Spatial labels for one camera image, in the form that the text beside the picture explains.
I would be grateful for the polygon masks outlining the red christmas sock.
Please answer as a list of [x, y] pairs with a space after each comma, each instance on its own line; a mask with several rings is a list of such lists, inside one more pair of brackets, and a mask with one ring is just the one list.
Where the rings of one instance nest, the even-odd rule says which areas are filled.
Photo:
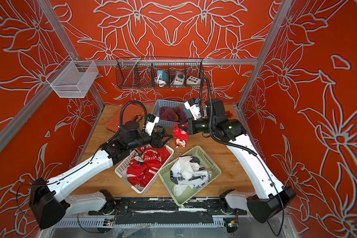
[[143, 160], [148, 167], [148, 171], [154, 174], [158, 172], [170, 155], [171, 154], [166, 147], [158, 149], [148, 145], [143, 149]]

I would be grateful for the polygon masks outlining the blue perforated plastic basket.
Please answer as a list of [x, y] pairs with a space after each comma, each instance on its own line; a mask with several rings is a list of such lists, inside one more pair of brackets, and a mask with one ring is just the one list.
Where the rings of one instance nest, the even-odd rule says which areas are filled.
[[159, 117], [158, 126], [174, 128], [176, 124], [192, 118], [191, 112], [185, 108], [183, 102], [157, 100], [152, 112]]

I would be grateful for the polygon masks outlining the red cat face sock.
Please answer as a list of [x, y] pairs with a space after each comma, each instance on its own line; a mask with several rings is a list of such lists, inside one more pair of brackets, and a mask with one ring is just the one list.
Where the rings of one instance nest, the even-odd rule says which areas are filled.
[[179, 128], [179, 124], [175, 124], [174, 128], [174, 141], [175, 141], [175, 147], [179, 148], [186, 148], [187, 147], [187, 141], [188, 141], [189, 135], [185, 130], [182, 130]]

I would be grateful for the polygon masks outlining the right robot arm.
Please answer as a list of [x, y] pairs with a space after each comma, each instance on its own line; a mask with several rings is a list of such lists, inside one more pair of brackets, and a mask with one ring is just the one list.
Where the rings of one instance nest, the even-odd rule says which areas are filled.
[[178, 125], [187, 134], [207, 133], [234, 154], [248, 175], [254, 194], [230, 190], [221, 195], [226, 207], [248, 211], [258, 222], [266, 223], [285, 208], [296, 197], [295, 190], [284, 186], [264, 163], [255, 150], [246, 129], [237, 119], [229, 119], [224, 103], [220, 99], [205, 102], [202, 107], [196, 100], [189, 99], [184, 106], [192, 114]]

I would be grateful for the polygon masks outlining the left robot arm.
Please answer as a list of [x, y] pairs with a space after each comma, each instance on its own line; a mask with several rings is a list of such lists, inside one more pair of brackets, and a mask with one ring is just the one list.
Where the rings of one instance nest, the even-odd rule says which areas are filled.
[[160, 149], [172, 138], [166, 132], [142, 132], [136, 138], [114, 135], [79, 165], [49, 180], [37, 179], [31, 185], [29, 206], [39, 228], [43, 230], [58, 223], [73, 208], [66, 198], [92, 177], [117, 165], [137, 148], [150, 145]]

